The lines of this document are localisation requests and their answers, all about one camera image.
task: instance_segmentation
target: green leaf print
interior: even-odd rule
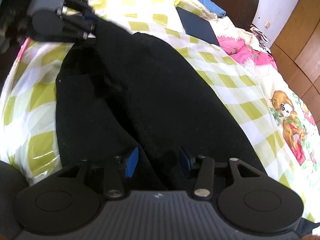
[[[310,143],[309,143],[309,141],[307,141],[307,140],[305,140],[305,142],[306,142],[307,152],[310,153],[310,152],[311,152],[311,151],[310,151]]]
[[[280,120],[279,117],[281,117],[281,115],[280,115],[279,111],[277,111],[277,110],[275,110],[275,109],[273,109],[271,107],[270,107],[270,110],[271,110],[271,113],[273,115],[273,118],[276,120],[277,126],[280,126],[281,120]]]
[[[299,127],[300,127],[301,129],[303,129],[303,124],[300,122],[300,120],[299,120],[298,118],[295,118],[294,120],[295,120],[296,123],[299,125]]]

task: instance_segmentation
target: wooden wall panel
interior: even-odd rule
[[[284,74],[287,73],[287,69],[289,69],[291,66],[293,60],[290,59],[289,56],[285,54],[276,44],[272,44],[270,50],[277,64],[279,73],[284,76]]]
[[[316,88],[312,86],[302,97],[302,101],[307,105],[315,122],[320,121],[320,95]]]
[[[317,80],[313,83],[313,85],[315,86],[315,88],[318,90],[318,92],[320,93],[320,77],[317,78]]]
[[[320,0],[299,0],[275,43],[295,60],[320,20]]]
[[[271,53],[276,61],[278,72],[289,88],[300,98],[309,90],[312,83],[303,71],[277,45],[271,46]]]
[[[320,76],[320,24],[317,25],[295,63],[311,82],[315,82]]]

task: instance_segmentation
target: black circular pad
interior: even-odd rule
[[[303,213],[300,197],[266,175],[236,179],[221,192],[217,206],[234,227],[258,234],[292,229]]]
[[[277,209],[281,205],[281,199],[272,192],[256,190],[244,196],[244,203],[255,211],[268,212]]]
[[[72,195],[60,190],[44,192],[36,199],[36,206],[47,212],[61,211],[71,204]]]
[[[87,224],[99,206],[98,195],[89,187],[75,179],[57,178],[20,192],[14,212],[28,231],[59,234]]]

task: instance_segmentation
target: black cloth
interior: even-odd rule
[[[14,239],[20,232],[13,215],[13,200],[23,189],[28,187],[24,176],[11,165],[0,161],[0,235]]]
[[[99,19],[93,46],[74,47],[56,80],[63,165],[141,146],[143,177],[186,187],[177,150],[217,162],[237,157],[264,171],[249,140],[210,86],[169,44]]]

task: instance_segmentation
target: metal bolt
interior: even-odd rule
[[[57,9],[57,15],[60,16],[61,14],[62,14],[62,9],[61,9],[61,8],[58,8],[58,9]]]
[[[122,192],[120,190],[118,190],[118,189],[111,189],[111,190],[108,190],[107,196],[111,197],[111,198],[121,197],[122,196]]]
[[[116,163],[121,163],[122,162],[122,156],[121,155],[115,155],[113,157],[116,160]]]
[[[198,197],[207,197],[210,195],[210,191],[206,188],[198,188],[194,191],[194,194]]]
[[[88,38],[88,33],[83,32],[83,39],[86,40]]]

